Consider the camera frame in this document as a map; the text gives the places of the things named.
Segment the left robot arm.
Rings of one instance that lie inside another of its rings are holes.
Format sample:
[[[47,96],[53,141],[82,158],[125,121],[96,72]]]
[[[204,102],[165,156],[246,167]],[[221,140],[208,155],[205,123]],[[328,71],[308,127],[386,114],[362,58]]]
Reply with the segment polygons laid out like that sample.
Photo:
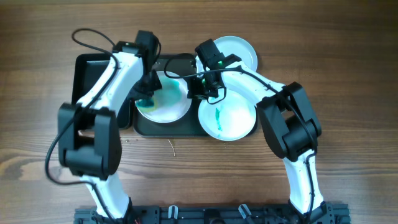
[[[160,88],[152,68],[158,57],[157,52],[113,52],[95,84],[58,111],[59,163],[88,187],[96,203],[91,221],[137,221],[117,172],[122,154],[117,115],[135,86],[139,96],[151,96]]]

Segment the yellow green sponge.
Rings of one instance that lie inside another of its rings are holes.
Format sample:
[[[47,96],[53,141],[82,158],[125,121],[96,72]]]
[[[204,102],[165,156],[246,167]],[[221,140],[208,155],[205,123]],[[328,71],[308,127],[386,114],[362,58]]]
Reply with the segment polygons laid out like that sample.
[[[153,98],[137,100],[135,106],[142,113],[150,113],[158,108],[157,102]]]

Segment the white plate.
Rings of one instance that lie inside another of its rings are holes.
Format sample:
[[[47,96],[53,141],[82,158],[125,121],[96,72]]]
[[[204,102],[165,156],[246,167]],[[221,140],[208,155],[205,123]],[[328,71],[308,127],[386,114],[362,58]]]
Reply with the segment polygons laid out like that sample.
[[[256,71],[258,58],[252,45],[246,40],[236,36],[224,36],[213,40],[219,51],[224,54],[224,59],[220,62],[221,68],[226,68],[235,61],[242,61],[251,70]],[[209,71],[203,69],[198,56],[195,58],[197,73]]]
[[[235,141],[248,135],[257,123],[255,106],[232,90],[218,90],[218,98],[201,101],[198,119],[213,138]]]
[[[163,71],[157,75],[162,89],[154,92],[152,98],[158,108],[150,113],[142,113],[143,117],[155,123],[171,123],[182,118],[190,109],[192,100],[187,98],[187,83],[184,79],[166,77]]]

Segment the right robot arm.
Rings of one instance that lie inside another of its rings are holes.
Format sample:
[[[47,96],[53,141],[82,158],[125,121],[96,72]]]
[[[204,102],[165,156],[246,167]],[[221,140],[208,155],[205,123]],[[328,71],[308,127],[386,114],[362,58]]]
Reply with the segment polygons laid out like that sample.
[[[186,81],[189,97],[202,100],[198,118],[210,136],[235,141],[260,120],[267,145],[284,162],[290,203],[312,221],[324,201],[315,169],[322,129],[303,87],[273,82],[243,62],[219,62],[215,69],[189,75]]]

